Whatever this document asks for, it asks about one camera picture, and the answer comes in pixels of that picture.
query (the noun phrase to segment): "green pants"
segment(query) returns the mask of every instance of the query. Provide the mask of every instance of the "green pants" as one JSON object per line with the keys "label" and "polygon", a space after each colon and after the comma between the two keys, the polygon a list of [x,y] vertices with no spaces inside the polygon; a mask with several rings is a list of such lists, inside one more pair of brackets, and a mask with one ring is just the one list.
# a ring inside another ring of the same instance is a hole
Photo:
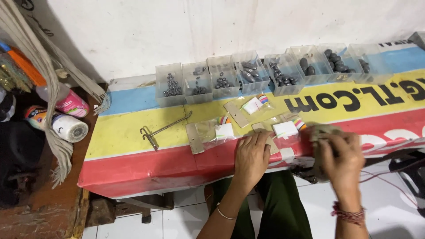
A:
{"label": "green pants", "polygon": [[[212,183],[214,202],[210,215],[221,201],[232,178]],[[297,185],[289,170],[264,174],[257,184],[257,191],[264,201],[258,238],[300,238],[310,239],[312,233],[303,204],[300,201]],[[255,238],[254,226],[245,198],[239,209],[233,239]]]}

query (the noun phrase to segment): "orange object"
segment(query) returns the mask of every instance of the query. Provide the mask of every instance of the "orange object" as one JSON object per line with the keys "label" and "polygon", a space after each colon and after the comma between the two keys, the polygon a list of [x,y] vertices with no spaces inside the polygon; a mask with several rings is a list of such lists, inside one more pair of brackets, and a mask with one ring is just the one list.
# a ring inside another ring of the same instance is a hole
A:
{"label": "orange object", "polygon": [[46,80],[44,77],[38,72],[35,66],[31,63],[31,61],[17,48],[13,46],[9,46],[10,51],[7,53],[12,57],[15,61],[16,65],[18,65],[28,76],[28,78],[34,83],[36,86],[46,85]]}

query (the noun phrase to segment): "clear plastic box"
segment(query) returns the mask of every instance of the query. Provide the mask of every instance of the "clear plastic box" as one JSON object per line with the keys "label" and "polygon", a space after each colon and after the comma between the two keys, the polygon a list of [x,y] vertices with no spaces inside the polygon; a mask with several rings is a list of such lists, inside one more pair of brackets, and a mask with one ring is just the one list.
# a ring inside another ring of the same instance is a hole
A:
{"label": "clear plastic box", "polygon": [[348,51],[359,65],[359,59],[369,63],[369,73],[366,74],[361,68],[362,76],[355,80],[356,83],[382,85],[394,76],[393,71],[385,63],[376,44],[350,44]]}
{"label": "clear plastic box", "polygon": [[[210,74],[208,73],[207,62],[198,62],[191,64],[183,64],[181,66],[183,72],[184,91],[186,101],[189,105],[201,104],[213,100],[213,87],[211,85]],[[206,94],[193,95],[196,87],[205,87]]]}
{"label": "clear plastic box", "polygon": [[344,43],[325,43],[319,44],[317,47],[317,50],[323,55],[325,59],[326,56],[324,52],[327,49],[331,49],[332,53],[340,56],[341,60],[344,62],[344,65],[348,66],[349,69],[356,70],[356,73],[332,73],[331,77],[328,79],[328,82],[351,82],[353,80],[360,79],[362,75],[362,67],[360,66],[358,60],[354,60],[351,53],[348,51],[347,45]]}
{"label": "clear plastic box", "polygon": [[[282,74],[297,77],[299,79],[297,84],[279,86],[279,84],[276,82],[274,69],[270,67],[270,63],[277,63],[277,67],[282,72]],[[273,92],[274,96],[299,94],[300,91],[304,88],[305,81],[300,71],[298,70],[297,65],[298,62],[289,53],[264,56],[264,68],[275,85],[275,91]]]}
{"label": "clear plastic box", "polygon": [[[222,57],[210,57],[207,58],[207,65],[210,71],[212,96],[214,98],[238,96],[238,92],[241,86],[236,79],[236,72],[233,66],[232,57],[230,55]],[[223,77],[227,79],[229,84],[233,84],[233,87],[216,89],[215,86],[217,85],[217,79]]]}
{"label": "clear plastic box", "polygon": [[[298,70],[303,76],[306,85],[323,84],[331,77],[333,73],[331,66],[328,64],[328,60],[324,58],[323,54],[317,50],[315,45],[291,46],[290,49],[291,55],[298,62]],[[307,59],[309,65],[314,66],[316,75],[306,76],[304,74],[299,64],[303,57]]]}
{"label": "clear plastic box", "polygon": [[[181,87],[182,95],[168,96],[166,97],[164,91],[168,89],[168,73],[174,76],[174,80],[177,81],[177,86]],[[176,105],[183,105],[184,99],[184,85],[183,85],[183,74],[181,73],[181,63],[174,63],[169,65],[157,65],[155,67],[156,76],[156,91],[155,100],[158,102],[159,107],[170,107]]]}
{"label": "clear plastic box", "polygon": [[[256,51],[232,54],[232,59],[236,67],[236,77],[238,78],[238,81],[242,82],[242,94],[257,94],[266,89],[270,83],[270,78]],[[257,70],[255,71],[258,72],[259,77],[254,78],[255,83],[248,82],[241,75],[241,71],[244,69],[241,62],[249,62],[257,67]]]}

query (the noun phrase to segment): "red string bracelet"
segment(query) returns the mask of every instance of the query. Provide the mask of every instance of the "red string bracelet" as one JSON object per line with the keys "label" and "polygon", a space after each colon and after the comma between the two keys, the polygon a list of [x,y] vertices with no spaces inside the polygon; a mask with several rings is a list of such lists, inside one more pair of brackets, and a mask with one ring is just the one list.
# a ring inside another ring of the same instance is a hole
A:
{"label": "red string bracelet", "polygon": [[350,213],[340,209],[340,203],[338,201],[334,202],[334,211],[331,212],[331,216],[338,216],[342,220],[349,223],[354,223],[361,226],[365,221],[365,208],[362,207],[360,212]]}

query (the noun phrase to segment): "human arm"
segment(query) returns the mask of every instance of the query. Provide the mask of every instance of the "human arm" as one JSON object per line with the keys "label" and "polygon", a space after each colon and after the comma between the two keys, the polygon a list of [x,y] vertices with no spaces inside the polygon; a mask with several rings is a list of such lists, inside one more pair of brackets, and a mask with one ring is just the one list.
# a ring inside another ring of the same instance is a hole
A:
{"label": "human arm", "polygon": [[[365,164],[359,136],[354,133],[326,134],[320,140],[323,171],[331,181],[340,210],[356,213],[362,209],[359,189],[360,171]],[[368,239],[364,222],[360,225],[337,217],[336,239]]]}
{"label": "human arm", "polygon": [[254,134],[238,144],[235,159],[235,174],[220,205],[211,214],[198,234],[198,239],[230,238],[235,227],[239,208],[248,193],[266,171],[270,158],[270,145],[266,145],[270,131]]}

